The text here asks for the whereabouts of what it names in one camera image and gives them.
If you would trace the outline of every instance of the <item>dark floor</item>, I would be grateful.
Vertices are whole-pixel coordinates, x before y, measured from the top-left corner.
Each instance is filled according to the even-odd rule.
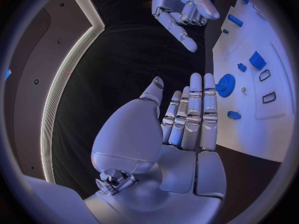
[[[53,131],[56,183],[74,189],[82,198],[98,190],[95,179],[99,174],[90,155],[104,122],[120,106],[137,98],[156,75],[165,84],[161,104],[161,113],[165,113],[173,92],[188,85],[193,72],[212,72],[211,48],[220,35],[223,14],[235,0],[216,0],[222,17],[209,22],[206,31],[205,27],[186,28],[198,44],[196,53],[187,51],[153,18],[150,1],[93,0],[106,30],[73,72]],[[219,216],[219,222],[226,223],[263,191],[279,163],[221,146],[217,152],[227,175],[227,198]]]

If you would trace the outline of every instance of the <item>robotic hand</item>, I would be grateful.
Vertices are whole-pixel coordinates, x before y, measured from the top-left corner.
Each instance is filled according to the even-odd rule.
[[[208,19],[220,17],[210,0],[152,0],[151,12],[191,52],[197,50],[197,45],[179,24],[203,26]]]
[[[161,160],[163,143],[178,148],[170,147],[172,151],[174,149],[179,152],[176,152],[179,157],[191,154],[196,149],[201,122],[200,147],[209,151],[215,149],[218,116],[213,75],[204,76],[202,92],[201,76],[198,73],[192,74],[190,87],[185,87],[183,93],[174,93],[160,124],[158,116],[163,86],[162,79],[155,77],[140,98],[119,108],[97,135],[91,158],[94,167],[101,173],[97,185],[105,194],[114,195],[136,183],[133,175],[149,171]],[[203,115],[202,94],[205,95]],[[195,161],[191,161],[190,166],[193,167],[194,164]],[[191,170],[189,180],[192,180],[192,175]]]

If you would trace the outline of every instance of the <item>white surface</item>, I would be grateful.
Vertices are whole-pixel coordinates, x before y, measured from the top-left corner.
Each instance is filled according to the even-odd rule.
[[[217,144],[281,162],[290,143],[295,112],[295,88],[288,58],[275,31],[252,3],[237,0],[228,14],[244,24],[238,27],[226,18],[221,29],[229,33],[222,33],[213,48],[215,83],[227,73],[236,78],[235,90],[229,97],[217,94]],[[261,71],[249,62],[255,51],[267,63]],[[238,63],[247,66],[247,71],[240,71]],[[259,75],[266,69],[271,76],[260,82]],[[262,97],[271,92],[276,93],[276,100],[263,104]],[[229,119],[228,111],[239,112],[242,118]]]

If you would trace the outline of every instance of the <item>glowing light strip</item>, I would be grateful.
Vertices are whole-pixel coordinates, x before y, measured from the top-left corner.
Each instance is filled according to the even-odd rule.
[[[42,161],[42,169],[43,169],[44,177],[45,177],[45,179],[46,179],[47,182],[50,182],[51,179],[54,180],[54,174],[53,173],[49,174],[47,172],[47,170],[45,169],[45,165],[47,165],[47,164],[45,163],[45,159],[44,159],[44,155],[43,155],[43,147],[44,147],[44,144],[43,144],[44,132],[43,132],[43,130],[45,129],[45,120],[44,119],[45,119],[45,113],[46,113],[46,110],[47,110],[47,107],[48,107],[49,97],[52,94],[54,84],[56,83],[57,77],[60,74],[61,70],[64,68],[64,66],[66,64],[66,61],[68,60],[68,58],[70,57],[70,55],[75,51],[75,49],[77,48],[77,45],[80,44],[80,42],[85,38],[85,36],[88,35],[92,30],[93,30],[93,27],[90,27],[79,38],[79,40],[75,43],[75,45],[71,48],[71,50],[69,51],[69,53],[66,55],[66,57],[64,58],[63,62],[61,63],[61,65],[60,65],[60,67],[59,67],[59,69],[58,69],[58,71],[57,71],[57,73],[56,73],[56,75],[55,75],[55,77],[54,77],[54,79],[52,81],[52,84],[50,86],[50,89],[49,89],[49,92],[48,92],[48,95],[47,95],[47,99],[46,99],[44,110],[43,110],[43,114],[42,114],[41,129],[40,129],[40,156],[41,156],[41,161]],[[92,42],[86,47],[85,51],[92,44]],[[79,57],[79,59],[77,61],[77,64],[78,64],[79,60],[81,59],[81,57],[83,56],[83,54],[81,54],[81,56]],[[50,153],[47,154],[47,155],[49,155],[50,159],[52,160],[52,150],[51,149],[50,149]]]

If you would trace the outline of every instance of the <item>blue gear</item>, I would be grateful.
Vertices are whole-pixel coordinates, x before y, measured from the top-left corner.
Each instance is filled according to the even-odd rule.
[[[235,77],[231,74],[226,74],[220,79],[219,83],[216,85],[216,90],[218,91],[218,94],[221,97],[226,98],[233,93],[235,85]]]

